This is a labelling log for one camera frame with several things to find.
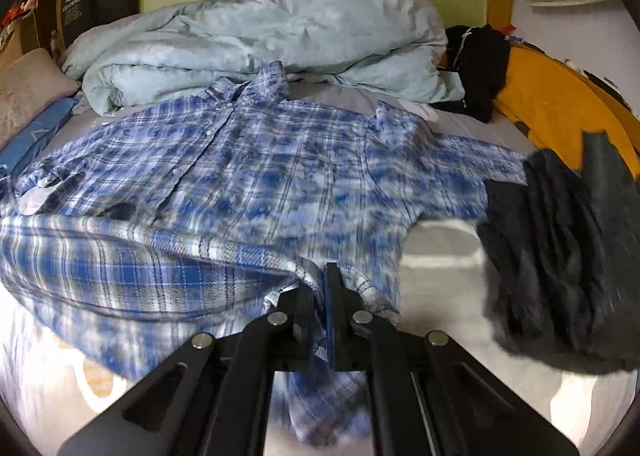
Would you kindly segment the blue pillow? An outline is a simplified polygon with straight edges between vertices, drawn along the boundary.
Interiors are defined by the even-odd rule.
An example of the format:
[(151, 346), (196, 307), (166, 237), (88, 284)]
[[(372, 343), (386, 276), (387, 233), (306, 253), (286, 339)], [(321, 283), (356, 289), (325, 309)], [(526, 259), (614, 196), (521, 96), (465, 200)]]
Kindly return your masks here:
[(76, 98), (52, 102), (1, 150), (1, 176), (19, 175), (70, 120)]

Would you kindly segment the dark grey folded garment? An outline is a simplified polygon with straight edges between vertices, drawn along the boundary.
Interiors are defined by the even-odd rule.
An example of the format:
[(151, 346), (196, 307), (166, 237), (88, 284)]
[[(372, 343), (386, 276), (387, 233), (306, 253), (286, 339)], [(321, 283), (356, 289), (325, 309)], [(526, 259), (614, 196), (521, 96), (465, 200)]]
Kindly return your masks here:
[(639, 366), (639, 180), (603, 132), (582, 136), (582, 170), (550, 150), (522, 183), (488, 180), (477, 233), (489, 316), (506, 350), (558, 369)]

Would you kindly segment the light blue duvet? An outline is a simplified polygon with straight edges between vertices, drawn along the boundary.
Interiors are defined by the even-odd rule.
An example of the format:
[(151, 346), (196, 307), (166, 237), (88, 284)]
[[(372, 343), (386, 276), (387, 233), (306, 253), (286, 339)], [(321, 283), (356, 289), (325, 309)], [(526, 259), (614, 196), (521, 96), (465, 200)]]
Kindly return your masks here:
[(81, 34), (62, 57), (101, 115), (241, 83), (271, 62), (307, 83), (422, 103), (459, 101), (439, 64), (444, 24), (427, 0), (201, 0)]

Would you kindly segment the black garment by headboard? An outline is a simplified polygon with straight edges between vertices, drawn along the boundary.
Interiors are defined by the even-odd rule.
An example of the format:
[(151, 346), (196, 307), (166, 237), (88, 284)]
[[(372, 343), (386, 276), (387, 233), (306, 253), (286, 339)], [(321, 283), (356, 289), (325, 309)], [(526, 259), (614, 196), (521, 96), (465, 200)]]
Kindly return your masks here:
[(446, 29), (448, 40), (444, 73), (456, 73), (464, 97), (459, 101), (433, 103), (436, 110), (491, 122), (494, 99), (506, 86), (510, 44), (505, 34), (491, 25), (455, 25)]

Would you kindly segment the blue plaid flannel shirt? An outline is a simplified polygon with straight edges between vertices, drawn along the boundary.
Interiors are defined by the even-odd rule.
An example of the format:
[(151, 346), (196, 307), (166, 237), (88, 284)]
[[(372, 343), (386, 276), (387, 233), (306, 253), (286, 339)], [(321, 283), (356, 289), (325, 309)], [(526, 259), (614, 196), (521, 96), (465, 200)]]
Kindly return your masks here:
[(242, 331), (283, 291), (324, 297), (335, 263), (398, 317), (399, 261), (424, 218), (475, 220), (520, 153), (293, 100), (282, 65), (219, 78), (93, 130), (1, 182), (1, 280), (64, 341), (137, 380), (199, 332)]

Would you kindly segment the beige pillow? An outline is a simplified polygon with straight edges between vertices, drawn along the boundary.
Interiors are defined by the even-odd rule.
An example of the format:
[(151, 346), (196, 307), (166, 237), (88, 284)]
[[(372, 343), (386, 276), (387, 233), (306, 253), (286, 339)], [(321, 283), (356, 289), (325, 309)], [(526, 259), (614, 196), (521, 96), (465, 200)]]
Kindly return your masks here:
[(5, 147), (51, 103), (76, 94), (79, 83), (38, 48), (1, 71), (0, 89), (0, 144)]

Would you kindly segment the orange yellow blanket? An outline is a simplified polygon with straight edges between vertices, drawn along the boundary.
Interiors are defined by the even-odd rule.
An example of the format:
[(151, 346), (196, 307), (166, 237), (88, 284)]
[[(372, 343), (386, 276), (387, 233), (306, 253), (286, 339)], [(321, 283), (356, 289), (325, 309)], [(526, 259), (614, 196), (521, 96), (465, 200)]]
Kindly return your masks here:
[(616, 102), (542, 52), (511, 46), (506, 86), (494, 104), (511, 123), (525, 127), (533, 145), (555, 152), (571, 169), (582, 169), (582, 135), (604, 132), (631, 173), (639, 173), (634, 143), (613, 110)]

